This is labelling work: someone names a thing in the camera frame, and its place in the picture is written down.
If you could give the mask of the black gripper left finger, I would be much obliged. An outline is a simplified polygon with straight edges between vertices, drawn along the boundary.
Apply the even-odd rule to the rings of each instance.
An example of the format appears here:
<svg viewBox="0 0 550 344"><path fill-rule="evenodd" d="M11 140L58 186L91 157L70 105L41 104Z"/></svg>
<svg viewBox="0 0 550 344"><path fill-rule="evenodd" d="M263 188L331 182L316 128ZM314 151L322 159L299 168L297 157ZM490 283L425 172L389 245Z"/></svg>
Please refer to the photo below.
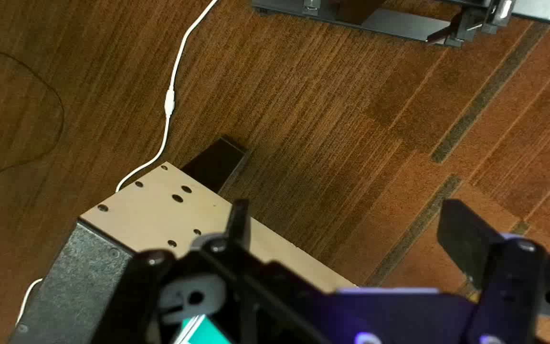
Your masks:
<svg viewBox="0 0 550 344"><path fill-rule="evenodd" d="M236 199L230 205L225 237L232 247L249 247L249 203L246 199Z"/></svg>

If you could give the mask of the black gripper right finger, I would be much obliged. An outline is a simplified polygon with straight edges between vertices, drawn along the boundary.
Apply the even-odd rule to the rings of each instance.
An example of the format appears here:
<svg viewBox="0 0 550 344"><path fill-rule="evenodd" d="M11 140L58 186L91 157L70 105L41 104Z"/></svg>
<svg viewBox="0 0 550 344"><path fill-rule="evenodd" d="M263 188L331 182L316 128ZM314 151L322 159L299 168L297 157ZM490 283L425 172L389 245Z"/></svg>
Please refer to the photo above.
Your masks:
<svg viewBox="0 0 550 344"><path fill-rule="evenodd" d="M459 199L440 205L436 243L475 289L482 287L492 245L503 237Z"/></svg>

